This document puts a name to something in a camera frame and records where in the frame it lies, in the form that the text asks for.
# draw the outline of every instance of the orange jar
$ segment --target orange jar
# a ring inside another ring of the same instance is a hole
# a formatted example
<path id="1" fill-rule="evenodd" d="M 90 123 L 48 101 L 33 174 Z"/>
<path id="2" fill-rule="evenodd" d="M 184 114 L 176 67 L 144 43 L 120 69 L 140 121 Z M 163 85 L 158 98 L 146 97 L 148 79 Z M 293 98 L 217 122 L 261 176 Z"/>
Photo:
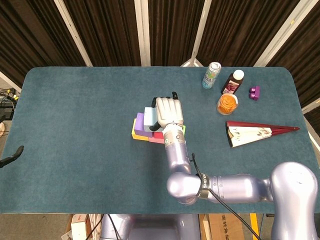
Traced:
<path id="1" fill-rule="evenodd" d="M 217 111 L 222 115 L 231 114 L 238 106 L 236 95 L 231 93 L 223 94 L 216 104 Z"/>

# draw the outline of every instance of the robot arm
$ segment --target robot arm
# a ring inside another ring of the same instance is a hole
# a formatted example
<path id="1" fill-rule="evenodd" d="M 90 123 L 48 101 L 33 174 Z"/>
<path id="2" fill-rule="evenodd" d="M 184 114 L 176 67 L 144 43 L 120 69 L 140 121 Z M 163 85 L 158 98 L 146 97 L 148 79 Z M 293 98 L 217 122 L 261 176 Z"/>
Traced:
<path id="1" fill-rule="evenodd" d="M 209 189 L 225 203 L 274 202 L 273 240 L 318 239 L 314 222 L 318 183 L 309 168 L 297 162 L 283 162 L 267 179 L 249 174 L 192 175 L 181 127 L 180 101 L 158 97 L 156 107 L 158 123 L 164 128 L 164 144 L 171 172 L 167 190 L 179 203 L 191 205 L 198 198 L 217 203 Z"/>

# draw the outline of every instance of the dark brown curtain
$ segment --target dark brown curtain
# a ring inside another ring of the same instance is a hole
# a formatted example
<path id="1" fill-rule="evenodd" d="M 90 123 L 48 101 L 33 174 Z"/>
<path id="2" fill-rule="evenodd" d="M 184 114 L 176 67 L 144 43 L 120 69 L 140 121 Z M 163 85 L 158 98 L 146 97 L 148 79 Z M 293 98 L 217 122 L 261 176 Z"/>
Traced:
<path id="1" fill-rule="evenodd" d="M 213 0 L 196 58 L 253 66 L 299 0 Z"/>
<path id="2" fill-rule="evenodd" d="M 2 0 L 0 69 L 18 86 L 34 67 L 85 63 L 53 0 Z"/>
<path id="3" fill-rule="evenodd" d="M 192 54 L 204 0 L 149 0 L 152 66 L 181 66 Z"/>
<path id="4" fill-rule="evenodd" d="M 301 107 L 320 98 L 320 1 L 268 66 L 285 67 L 291 72 Z"/>
<path id="5" fill-rule="evenodd" d="M 320 106 L 316 107 L 312 111 L 307 112 L 304 116 L 311 124 L 315 132 L 320 136 Z"/>
<path id="6" fill-rule="evenodd" d="M 141 66 L 134 0 L 65 0 L 94 66 Z"/>

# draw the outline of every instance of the white bottle cap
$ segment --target white bottle cap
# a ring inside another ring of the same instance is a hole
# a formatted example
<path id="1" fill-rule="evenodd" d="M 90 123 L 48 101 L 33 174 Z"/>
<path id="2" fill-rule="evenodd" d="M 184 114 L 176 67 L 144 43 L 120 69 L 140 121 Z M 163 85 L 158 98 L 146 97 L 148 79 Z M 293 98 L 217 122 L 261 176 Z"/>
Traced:
<path id="1" fill-rule="evenodd" d="M 210 71 L 217 71 L 217 70 L 221 69 L 221 64 L 218 62 L 215 62 L 215 61 L 211 62 L 209 64 L 209 69 L 210 69 Z"/>
<path id="2" fill-rule="evenodd" d="M 244 76 L 245 76 L 245 73 L 242 70 L 235 70 L 233 73 L 233 77 L 235 80 L 241 80 L 244 78 Z"/>

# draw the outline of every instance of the toy block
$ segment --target toy block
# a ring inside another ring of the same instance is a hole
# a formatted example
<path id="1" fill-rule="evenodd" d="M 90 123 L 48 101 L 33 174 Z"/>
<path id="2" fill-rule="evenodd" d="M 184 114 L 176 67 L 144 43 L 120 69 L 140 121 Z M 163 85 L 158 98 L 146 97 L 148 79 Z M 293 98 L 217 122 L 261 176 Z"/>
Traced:
<path id="1" fill-rule="evenodd" d="M 157 110 L 155 107 L 144 108 L 144 120 L 143 127 L 145 132 L 153 132 L 150 130 L 150 126 L 153 126 L 157 122 Z M 160 127 L 156 133 L 162 132 L 164 129 Z"/>
<path id="2" fill-rule="evenodd" d="M 185 135 L 185 132 L 186 132 L 186 126 L 185 125 L 182 126 L 182 132 L 183 132 L 183 135 Z M 155 139 L 164 139 L 164 135 L 163 135 L 162 132 L 155 132 L 153 137 Z"/>
<path id="3" fill-rule="evenodd" d="M 136 115 L 134 132 L 136 135 L 152 138 L 154 136 L 154 133 L 145 131 L 144 129 L 144 116 L 145 114 L 141 112 L 138 112 L 138 114 Z"/>
<path id="4" fill-rule="evenodd" d="M 155 132 L 153 137 L 155 139 L 164 139 L 164 134 L 162 132 Z"/>
<path id="5" fill-rule="evenodd" d="M 149 142 L 157 143 L 157 144 L 165 144 L 165 140 L 163 138 L 149 137 Z"/>
<path id="6" fill-rule="evenodd" d="M 135 133 L 135 125 L 136 125 L 136 119 L 133 120 L 133 126 L 132 126 L 132 138 L 135 140 L 143 140 L 143 141 L 149 141 L 149 137 L 147 136 L 139 136 Z"/>
<path id="7" fill-rule="evenodd" d="M 260 86 L 251 87 L 249 92 L 249 98 L 255 101 L 260 98 Z"/>

